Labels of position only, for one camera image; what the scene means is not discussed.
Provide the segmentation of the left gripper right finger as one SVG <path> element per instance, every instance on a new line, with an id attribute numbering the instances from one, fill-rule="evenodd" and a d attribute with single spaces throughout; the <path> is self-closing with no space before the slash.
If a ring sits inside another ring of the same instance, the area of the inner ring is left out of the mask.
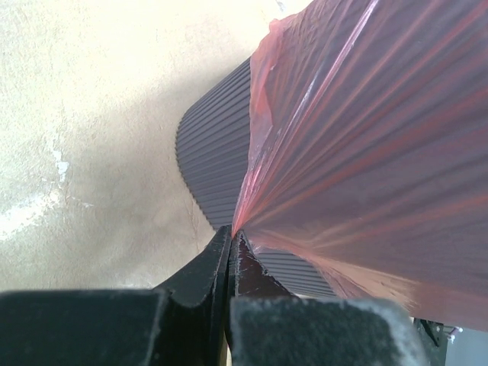
<path id="1" fill-rule="evenodd" d="M 377 298 L 303 299 L 233 240 L 227 336 L 234 365 L 425 365 L 406 311 Z"/>

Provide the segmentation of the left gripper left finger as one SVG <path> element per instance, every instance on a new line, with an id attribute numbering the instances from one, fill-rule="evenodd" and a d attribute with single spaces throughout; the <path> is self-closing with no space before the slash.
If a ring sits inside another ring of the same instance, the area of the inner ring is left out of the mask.
<path id="1" fill-rule="evenodd" d="M 6 291 L 3 365 L 224 365 L 232 230 L 153 289 Z"/>

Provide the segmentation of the grey mesh trash bin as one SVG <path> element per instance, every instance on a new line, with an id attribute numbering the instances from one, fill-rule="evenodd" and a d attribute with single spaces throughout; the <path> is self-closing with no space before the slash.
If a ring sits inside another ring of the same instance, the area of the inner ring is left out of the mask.
<path id="1" fill-rule="evenodd" d="M 214 229 L 232 223 L 247 170 L 250 79 L 245 61 L 185 112 L 176 133 L 181 176 Z"/>

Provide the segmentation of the red plastic trash bag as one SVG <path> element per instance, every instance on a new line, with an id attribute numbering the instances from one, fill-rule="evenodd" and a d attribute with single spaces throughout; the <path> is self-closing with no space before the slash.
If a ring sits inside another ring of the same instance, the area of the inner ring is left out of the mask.
<path id="1" fill-rule="evenodd" d="M 487 328 L 487 3 L 314 1 L 251 58 L 233 217 L 343 298 Z"/>

